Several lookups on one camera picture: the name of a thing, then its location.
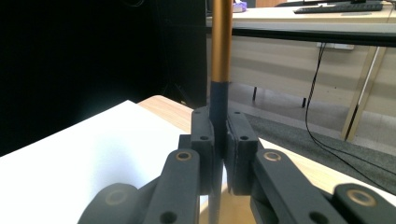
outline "wooden table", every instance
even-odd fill
[[[191,128],[191,109],[184,105],[175,103],[162,96],[153,96],[138,103],[142,107],[158,115],[162,119],[169,121],[186,133]],[[383,190],[369,186],[355,178],[344,175],[340,172],[311,161],[283,147],[279,147],[268,141],[260,139],[265,148],[272,148],[286,153],[303,174],[316,187],[332,193],[334,188],[343,183],[356,183],[375,190],[389,202],[396,205],[396,196],[386,193]],[[207,209],[201,210],[200,223],[207,223]],[[255,223],[250,211],[248,196],[232,196],[228,193],[226,186],[223,186],[221,199],[220,223]]]

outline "power cord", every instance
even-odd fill
[[[313,78],[313,80],[312,80],[311,91],[309,92],[309,97],[308,97],[308,100],[307,100],[307,105],[306,105],[306,110],[305,110],[305,127],[306,127],[306,129],[307,129],[307,131],[308,131],[310,137],[312,138],[312,140],[314,141],[314,143],[315,143],[316,145],[318,145],[320,148],[322,148],[323,150],[327,151],[328,153],[334,155],[334,157],[338,158],[340,161],[342,161],[342,162],[345,163],[347,166],[349,166],[350,168],[352,168],[353,170],[355,170],[356,172],[358,172],[358,173],[359,173],[360,175],[362,175],[364,178],[368,179],[369,181],[371,181],[372,183],[374,183],[375,185],[377,185],[378,187],[380,187],[382,190],[384,190],[384,191],[386,191],[386,192],[388,192],[388,193],[391,193],[390,190],[388,190],[388,189],[385,188],[384,186],[378,184],[377,182],[375,182],[372,178],[368,177],[367,175],[363,174],[361,171],[359,171],[359,170],[358,170],[356,167],[354,167],[352,164],[350,164],[349,162],[347,162],[346,160],[342,159],[340,156],[338,156],[337,154],[335,154],[334,152],[332,152],[332,150],[333,150],[333,151],[337,151],[337,152],[344,153],[344,154],[346,154],[346,155],[348,155],[348,156],[350,156],[350,157],[353,157],[353,158],[358,159],[358,160],[360,160],[360,161],[363,161],[363,162],[366,162],[366,163],[368,163],[368,164],[371,164],[371,165],[373,165],[373,166],[375,166],[375,167],[377,167],[377,168],[379,168],[379,169],[381,169],[381,170],[383,170],[383,171],[386,171],[386,172],[388,172],[388,173],[390,173],[390,174],[396,175],[395,173],[393,173],[392,171],[387,170],[387,169],[385,169],[385,168],[383,168],[383,167],[381,167],[381,166],[378,166],[377,164],[374,164],[374,163],[372,163],[372,162],[370,162],[370,161],[367,161],[367,160],[365,160],[365,159],[363,159],[363,158],[360,158],[360,157],[358,157],[358,156],[355,156],[355,155],[350,154],[350,153],[348,153],[348,152],[345,152],[345,151],[343,151],[343,150],[340,150],[340,149],[337,149],[337,148],[334,148],[334,147],[329,147],[329,146],[325,145],[324,143],[320,142],[320,141],[310,132],[310,130],[309,130],[309,128],[308,128],[308,109],[309,109],[309,105],[310,105],[310,103],[311,103],[312,95],[313,95],[313,93],[314,93],[315,83],[316,83],[316,81],[317,81],[317,76],[318,76],[318,70],[319,70],[319,68],[320,68],[320,63],[321,63],[321,59],[322,59],[323,52],[324,52],[325,48],[326,48],[326,43],[321,43],[320,48],[319,48],[317,70],[316,70],[315,75],[314,75],[314,78]]]

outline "floor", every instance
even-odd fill
[[[302,98],[258,88],[252,101],[253,90],[254,87],[248,85],[231,83],[229,106],[249,115],[306,129]],[[345,106],[311,102],[307,116],[309,130],[341,140],[347,111]],[[396,156],[395,136],[396,118],[363,112],[351,143]]]

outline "gold rod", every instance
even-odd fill
[[[212,17],[212,81],[230,80],[233,0],[215,0]]]

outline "metal rod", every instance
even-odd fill
[[[209,195],[209,223],[219,223],[221,179],[226,141],[228,85],[230,81],[233,0],[215,0],[212,25],[212,75],[209,118],[215,133],[212,190]]]

